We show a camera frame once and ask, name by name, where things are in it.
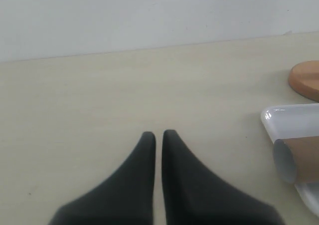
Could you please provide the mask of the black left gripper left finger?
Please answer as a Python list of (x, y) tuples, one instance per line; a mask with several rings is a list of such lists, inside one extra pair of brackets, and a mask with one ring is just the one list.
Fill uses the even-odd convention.
[(152, 225), (156, 138), (143, 132), (121, 166), (100, 185), (59, 208), (51, 225)]

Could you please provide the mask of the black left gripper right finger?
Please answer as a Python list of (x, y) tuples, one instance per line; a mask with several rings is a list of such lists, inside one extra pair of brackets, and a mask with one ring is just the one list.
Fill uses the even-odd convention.
[(175, 130), (162, 140), (161, 178), (168, 225), (283, 225), (270, 205), (211, 172)]

